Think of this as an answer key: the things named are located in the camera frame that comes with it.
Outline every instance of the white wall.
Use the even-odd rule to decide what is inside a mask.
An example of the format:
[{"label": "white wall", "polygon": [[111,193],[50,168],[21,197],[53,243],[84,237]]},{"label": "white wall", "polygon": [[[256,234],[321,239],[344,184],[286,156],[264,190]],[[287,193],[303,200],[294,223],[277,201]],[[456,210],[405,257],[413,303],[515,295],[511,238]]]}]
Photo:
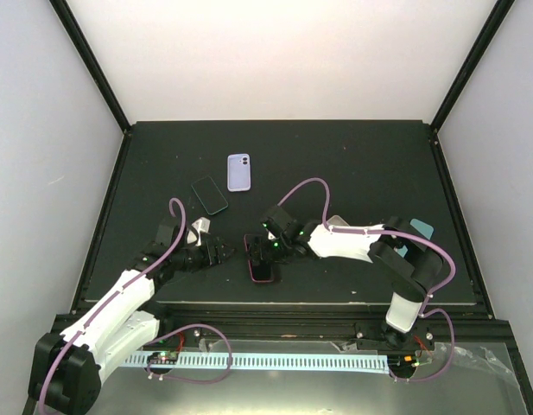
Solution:
[{"label": "white wall", "polygon": [[71,0],[131,122],[430,122],[495,0]]},{"label": "white wall", "polygon": [[533,0],[515,2],[441,130],[497,316],[533,386]]},{"label": "white wall", "polygon": [[49,2],[0,0],[0,414],[68,311],[120,140]]}]

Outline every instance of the lavender phone case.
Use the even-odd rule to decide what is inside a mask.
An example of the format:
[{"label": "lavender phone case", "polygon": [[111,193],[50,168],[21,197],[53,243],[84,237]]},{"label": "lavender phone case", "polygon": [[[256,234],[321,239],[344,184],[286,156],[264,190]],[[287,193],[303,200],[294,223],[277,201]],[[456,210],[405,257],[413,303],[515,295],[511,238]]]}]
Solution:
[{"label": "lavender phone case", "polygon": [[244,192],[251,188],[251,158],[248,154],[228,156],[228,190]]}]

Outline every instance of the dark work surface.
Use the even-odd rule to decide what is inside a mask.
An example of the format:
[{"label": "dark work surface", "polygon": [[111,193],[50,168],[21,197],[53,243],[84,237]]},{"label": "dark work surface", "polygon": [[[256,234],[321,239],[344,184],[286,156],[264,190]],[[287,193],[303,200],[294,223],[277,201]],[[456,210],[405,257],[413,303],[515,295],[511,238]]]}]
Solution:
[{"label": "dark work surface", "polygon": [[[230,193],[227,157],[251,156],[251,190]],[[380,223],[392,215],[435,228],[433,241],[456,261],[454,281],[433,303],[474,303],[424,124],[420,121],[144,122],[129,153],[99,248],[86,299],[102,297],[134,256],[155,237],[179,197],[190,221],[206,215],[191,183],[211,176],[229,202],[214,215],[211,233],[238,248],[227,264],[179,273],[157,299],[197,303],[388,303],[391,289],[376,267],[350,259],[321,259],[282,267],[281,282],[253,284],[243,237],[260,233],[259,218],[298,182],[318,176],[332,192],[328,217],[349,224]],[[319,219],[319,183],[299,190],[284,207],[300,220]]]}]

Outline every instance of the red phone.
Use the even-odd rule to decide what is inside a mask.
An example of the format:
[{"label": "red phone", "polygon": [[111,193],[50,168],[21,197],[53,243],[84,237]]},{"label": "red phone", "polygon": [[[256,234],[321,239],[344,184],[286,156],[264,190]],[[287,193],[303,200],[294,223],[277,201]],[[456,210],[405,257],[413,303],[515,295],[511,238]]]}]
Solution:
[{"label": "red phone", "polygon": [[[249,264],[249,273],[251,274],[251,279],[253,283],[273,283],[274,270],[272,269],[272,265],[260,259],[260,252],[250,252],[250,249],[260,249],[260,241],[262,240],[262,238],[263,236],[261,235],[249,234],[243,237],[245,252],[247,252],[247,263]],[[257,259],[252,259],[251,253],[255,253],[256,255],[254,256]]]}]

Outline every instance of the purple wire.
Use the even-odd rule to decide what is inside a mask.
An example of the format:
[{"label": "purple wire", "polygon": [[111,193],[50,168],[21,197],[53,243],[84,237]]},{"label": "purple wire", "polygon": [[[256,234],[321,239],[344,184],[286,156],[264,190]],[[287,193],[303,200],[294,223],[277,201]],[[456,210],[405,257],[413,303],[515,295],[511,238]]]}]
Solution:
[{"label": "purple wire", "polygon": [[[169,337],[172,337],[173,335],[177,335],[178,333],[181,333],[182,331],[186,331],[186,330],[189,330],[189,329],[196,329],[196,328],[211,330],[214,333],[216,333],[217,335],[219,335],[220,338],[224,341],[225,345],[228,348],[228,365],[224,369],[224,372],[220,376],[218,376],[218,377],[216,377],[214,379],[210,379],[210,380],[196,380],[196,379],[183,378],[181,376],[170,376],[170,375],[162,375],[163,379],[181,380],[182,382],[193,383],[194,385],[211,385],[213,383],[218,383],[221,380],[224,380],[226,378],[226,376],[228,374],[230,374],[230,370],[232,369],[232,362],[233,362],[232,346],[228,342],[228,339],[225,337],[224,333],[222,333],[220,330],[214,328],[213,326],[209,326],[208,324],[199,324],[199,323],[188,324],[187,326],[180,327],[179,329],[174,330],[174,331],[168,333],[167,335],[163,335],[161,337],[157,337],[152,342],[147,343],[147,345],[154,344],[154,343],[157,343],[157,342],[161,342],[162,340],[168,339]],[[151,361],[149,361],[149,364],[147,365],[147,373],[149,374],[149,376],[161,377],[161,375],[158,375],[156,373],[152,373],[151,372]]]},{"label": "purple wire", "polygon": [[423,318],[428,318],[429,316],[432,316],[435,313],[441,313],[441,314],[443,314],[445,316],[445,318],[447,319],[447,323],[448,323],[448,329],[450,330],[450,355],[448,356],[448,359],[447,359],[447,362],[445,363],[445,366],[443,366],[437,372],[435,372],[433,374],[430,374],[429,376],[426,376],[425,378],[420,378],[420,379],[399,378],[393,373],[392,370],[389,369],[389,374],[395,381],[398,381],[398,382],[415,382],[415,383],[427,382],[428,380],[434,380],[434,379],[438,378],[439,376],[444,374],[450,368],[450,364],[452,363],[453,358],[454,358],[454,326],[453,326],[453,322],[450,319],[450,316],[448,315],[448,313],[445,310],[443,310],[443,309],[432,309],[430,312],[426,313],[423,316]]},{"label": "purple wire", "polygon": [[[173,206],[172,204],[173,203],[177,203],[178,207],[180,208],[180,211],[181,211],[181,226],[180,226],[180,231],[178,232],[178,235],[176,236],[176,239],[174,240],[174,242],[172,243],[170,248],[157,261],[155,261],[153,264],[151,264],[150,266],[145,268],[143,271],[141,271],[139,274],[137,274],[135,277],[133,277],[130,281],[128,281],[126,284],[124,284],[122,286],[123,289],[128,288],[130,285],[134,284],[139,278],[145,276],[148,272],[153,271],[158,265],[161,264],[162,261],[164,261],[164,259],[166,259],[168,257],[168,255],[170,255],[172,253],[172,251],[180,243],[180,240],[183,237],[183,231],[184,231],[185,226],[186,226],[186,209],[184,209],[183,204],[181,203],[180,199],[178,199],[176,197],[173,197],[172,199],[170,199],[170,202],[168,204],[168,210],[170,211],[170,214],[172,216],[174,216],[174,217],[175,217],[175,212],[174,212],[174,210],[172,208],[172,206]],[[112,302],[112,300],[114,300],[119,294],[120,294],[120,291],[115,291],[115,292],[113,292],[111,294],[110,297],[108,297],[105,301],[103,301],[103,303],[86,320],[86,322],[84,323],[84,329],[87,329],[89,327],[89,325],[93,322],[93,320],[95,320],[95,317],[97,317],[99,315],[99,313],[101,313],[101,311],[103,311],[105,309],[105,307],[107,305],[109,305]],[[55,413],[55,412],[47,412],[45,410],[45,405],[44,405],[45,404],[45,397],[48,394],[49,384],[51,383],[51,379],[53,378],[53,374],[54,374],[55,370],[57,369],[57,367],[59,366],[60,361],[65,356],[65,354],[70,349],[70,347],[74,344],[76,339],[78,339],[78,337],[81,336],[81,334],[82,334],[82,332],[79,331],[73,336],[73,338],[60,351],[60,353],[55,358],[53,364],[49,368],[49,372],[48,372],[48,374],[47,374],[47,376],[46,376],[46,378],[45,378],[45,380],[43,382],[43,386],[41,387],[40,398],[39,398],[39,403],[38,403],[38,410],[40,411],[40,413],[42,415],[51,415],[51,413]]]},{"label": "purple wire", "polygon": [[[439,290],[440,288],[442,288],[445,285],[447,285],[454,278],[454,275],[456,274],[456,264],[454,263],[452,257],[445,250],[443,250],[440,246],[434,244],[430,240],[424,239],[424,238],[419,238],[419,237],[417,237],[415,235],[412,235],[410,233],[398,232],[398,231],[390,231],[390,230],[386,230],[386,229],[372,229],[372,230],[366,231],[364,229],[345,229],[344,227],[333,227],[333,226],[330,226],[327,223],[327,209],[329,208],[329,199],[330,199],[331,193],[329,191],[329,186],[327,185],[327,182],[324,179],[321,179],[319,177],[312,177],[310,179],[304,180],[304,181],[300,182],[299,184],[297,184],[294,188],[292,188],[277,203],[277,206],[281,206],[299,188],[301,188],[305,184],[309,184],[309,183],[312,183],[312,182],[321,183],[324,186],[324,189],[326,190],[326,201],[324,203],[324,210],[322,212],[321,221],[322,221],[322,224],[323,224],[324,228],[326,228],[329,232],[333,232],[333,233],[355,233],[355,234],[358,234],[358,235],[366,235],[366,234],[368,234],[368,235],[390,235],[390,236],[397,236],[399,238],[406,238],[406,239],[414,240],[415,242],[418,242],[420,244],[423,244],[423,245],[427,246],[428,248],[433,249],[435,252],[440,254],[448,262],[448,265],[450,266],[450,272],[448,273],[448,276],[445,279],[443,279],[440,283],[434,285],[430,290],[428,290],[427,295],[425,297],[425,300],[423,300],[422,307],[420,308],[420,311],[419,311],[418,314],[419,314],[419,316],[421,318],[427,318],[429,316],[432,316],[435,313],[442,313],[445,316],[445,318],[447,319],[447,322],[448,322],[448,327],[450,328],[451,343],[452,343],[451,344],[451,348],[452,348],[452,350],[450,352],[450,356],[448,358],[447,363],[445,364],[445,366],[439,372],[437,372],[435,374],[432,374],[432,375],[428,376],[427,378],[414,380],[414,382],[419,382],[419,381],[424,381],[424,380],[432,380],[432,379],[438,377],[439,375],[445,373],[448,370],[448,367],[450,366],[450,363],[452,362],[452,359],[453,359],[453,356],[454,356],[454,327],[453,327],[452,320],[450,319],[450,316],[447,314],[447,312],[445,310],[443,310],[443,309],[433,309],[433,310],[431,310],[430,312],[428,312],[426,314],[423,314],[423,312],[424,312],[425,308],[428,306],[428,302],[433,297],[433,294],[437,290]],[[400,378],[397,378],[392,372],[390,374],[396,380],[400,380]]]},{"label": "purple wire", "polygon": [[65,357],[65,354],[67,354],[67,351],[70,349],[70,347],[76,342],[78,337],[82,335],[82,332],[77,332],[72,339],[68,341],[68,343],[65,345],[65,347],[62,348],[62,350],[57,355],[57,358],[54,360],[53,364],[49,368],[49,372],[47,376],[45,377],[45,380],[43,381],[43,385],[41,386],[40,391],[40,398],[38,401],[38,411],[41,415],[52,415],[57,412],[47,412],[45,409],[45,397],[48,394],[49,385],[51,384],[51,379],[53,378],[53,375],[55,371],[57,370],[57,367],[59,366],[60,361],[63,357]]}]

